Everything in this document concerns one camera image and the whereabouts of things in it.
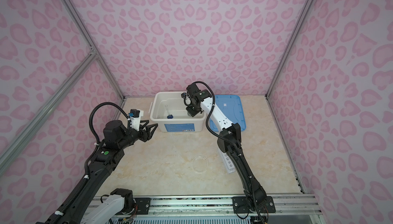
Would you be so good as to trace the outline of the blue base graduated cylinder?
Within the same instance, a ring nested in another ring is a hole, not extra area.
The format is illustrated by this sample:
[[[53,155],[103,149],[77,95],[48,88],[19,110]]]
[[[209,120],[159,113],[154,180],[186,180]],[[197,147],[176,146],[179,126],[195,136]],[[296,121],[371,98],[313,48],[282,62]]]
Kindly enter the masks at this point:
[[[170,112],[168,105],[165,105],[165,109],[167,112],[167,119],[173,119],[174,117],[173,117],[172,113]]]

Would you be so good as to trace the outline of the clear petri dish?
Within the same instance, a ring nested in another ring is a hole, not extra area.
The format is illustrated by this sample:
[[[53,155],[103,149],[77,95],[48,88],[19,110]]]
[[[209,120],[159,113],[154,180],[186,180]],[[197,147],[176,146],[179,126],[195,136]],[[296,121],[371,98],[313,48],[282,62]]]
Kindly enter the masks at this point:
[[[192,161],[192,168],[196,173],[204,173],[207,167],[208,160],[202,155],[195,157]]]

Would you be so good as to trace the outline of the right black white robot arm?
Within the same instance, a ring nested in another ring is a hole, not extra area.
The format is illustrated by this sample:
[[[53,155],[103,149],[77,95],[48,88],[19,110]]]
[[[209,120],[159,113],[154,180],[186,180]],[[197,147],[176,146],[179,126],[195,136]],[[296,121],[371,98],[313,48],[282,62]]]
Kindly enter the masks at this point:
[[[205,112],[207,130],[218,138],[217,144],[222,153],[229,156],[241,179],[246,203],[250,211],[261,215],[268,214],[266,203],[268,195],[254,176],[243,152],[241,127],[232,122],[216,105],[212,89],[202,81],[188,85],[182,94],[186,110],[192,117]]]

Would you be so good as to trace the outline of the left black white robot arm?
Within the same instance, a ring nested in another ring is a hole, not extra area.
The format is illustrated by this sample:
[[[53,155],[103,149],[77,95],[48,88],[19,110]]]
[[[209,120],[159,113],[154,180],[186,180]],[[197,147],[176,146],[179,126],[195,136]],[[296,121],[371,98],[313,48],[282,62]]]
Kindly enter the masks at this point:
[[[153,137],[158,124],[144,120],[139,130],[126,128],[120,120],[106,124],[104,139],[92,154],[87,174],[82,177],[71,194],[45,221],[46,224],[79,224],[91,201],[105,180],[124,157],[124,150],[137,141],[146,142]]]

